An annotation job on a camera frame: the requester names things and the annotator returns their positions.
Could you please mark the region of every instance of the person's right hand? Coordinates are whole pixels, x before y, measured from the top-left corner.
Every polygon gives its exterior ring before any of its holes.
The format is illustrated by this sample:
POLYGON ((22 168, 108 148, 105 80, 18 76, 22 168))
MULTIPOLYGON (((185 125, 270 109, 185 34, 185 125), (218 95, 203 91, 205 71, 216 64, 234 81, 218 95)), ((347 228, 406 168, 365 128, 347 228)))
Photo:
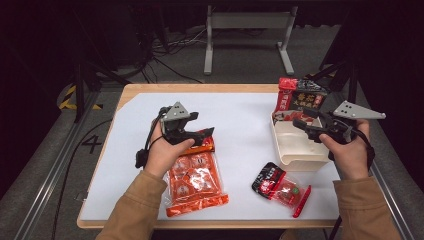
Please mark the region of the person's right hand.
MULTIPOLYGON (((367 120, 357 120, 357 128, 369 140, 369 123, 367 120)), ((321 142, 334 154, 337 167, 342 172, 343 179, 354 180, 369 176, 367 167, 367 144, 356 137, 352 142, 342 145, 330 136, 321 134, 321 142)))

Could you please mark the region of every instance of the dark background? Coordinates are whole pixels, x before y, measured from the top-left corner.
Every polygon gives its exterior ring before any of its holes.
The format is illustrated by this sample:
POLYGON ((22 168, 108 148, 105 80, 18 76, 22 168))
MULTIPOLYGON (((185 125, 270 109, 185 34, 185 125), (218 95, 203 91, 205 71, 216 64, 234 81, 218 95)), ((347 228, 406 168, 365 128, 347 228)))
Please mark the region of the dark background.
MULTIPOLYGON (((2 1, 0 9, 1 196, 59 116, 57 97, 72 81, 77 60, 88 59, 107 70, 142 67, 151 57, 151 42, 163 34, 163 27, 184 32, 205 24, 206 17, 206 6, 86 5, 72 10, 52 8, 43 1, 2 1)), ((397 1, 355 8, 323 62, 354 59, 371 107, 389 116, 380 124, 421 189, 422 10, 418 3, 397 1)), ((347 11, 343 7, 300 7, 295 27, 341 24, 347 11)))

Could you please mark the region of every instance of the plastic packaging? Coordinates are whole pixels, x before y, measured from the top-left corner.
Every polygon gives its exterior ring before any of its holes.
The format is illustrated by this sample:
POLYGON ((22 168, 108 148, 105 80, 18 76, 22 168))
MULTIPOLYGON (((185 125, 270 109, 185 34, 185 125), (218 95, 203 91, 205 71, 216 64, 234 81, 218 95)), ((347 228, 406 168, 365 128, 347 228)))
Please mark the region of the plastic packaging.
POLYGON ((273 112, 274 122, 301 119, 311 122, 313 118, 303 114, 304 107, 320 109, 327 90, 311 80, 282 77, 278 83, 277 105, 273 112))
POLYGON ((212 152, 183 155, 168 171, 168 217, 228 203, 212 152))
POLYGON ((262 168, 252 184, 252 189, 262 197, 292 209, 294 218, 299 217, 312 191, 311 185, 306 188, 300 186, 272 162, 262 168))

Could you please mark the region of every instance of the sleeve cuff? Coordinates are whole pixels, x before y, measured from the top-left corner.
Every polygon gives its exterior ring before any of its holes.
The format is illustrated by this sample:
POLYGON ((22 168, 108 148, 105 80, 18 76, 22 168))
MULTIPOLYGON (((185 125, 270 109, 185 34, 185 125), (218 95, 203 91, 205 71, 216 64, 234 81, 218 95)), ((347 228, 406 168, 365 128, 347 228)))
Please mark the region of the sleeve cuff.
POLYGON ((333 183, 341 209, 370 209, 386 204, 374 177, 338 180, 333 183))

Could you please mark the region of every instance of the table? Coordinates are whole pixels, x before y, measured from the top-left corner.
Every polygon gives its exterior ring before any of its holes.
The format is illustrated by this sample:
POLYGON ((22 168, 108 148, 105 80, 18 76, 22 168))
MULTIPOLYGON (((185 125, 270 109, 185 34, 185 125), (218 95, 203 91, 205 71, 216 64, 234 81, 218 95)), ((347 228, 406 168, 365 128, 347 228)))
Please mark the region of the table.
POLYGON ((215 127, 215 154, 224 192, 229 194, 230 202, 220 207, 168 218, 164 214, 163 199, 156 229, 332 227, 338 217, 332 180, 339 179, 332 162, 317 172, 290 173, 300 184, 312 185, 310 198, 297 219, 291 217, 288 208, 260 197, 250 188, 266 162, 278 164, 270 121, 277 92, 277 84, 127 85, 93 174, 87 200, 81 208, 78 226, 85 229, 104 226, 114 203, 139 171, 134 167, 134 155, 139 149, 137 146, 134 149, 123 149, 131 148, 133 141, 124 139, 138 139, 140 146, 143 145, 149 130, 145 126, 157 114, 157 106, 173 105, 174 102, 170 101, 177 99, 189 112, 199 110, 199 118, 189 122, 186 130, 215 127), (237 106, 238 110, 230 111, 232 106, 237 106))

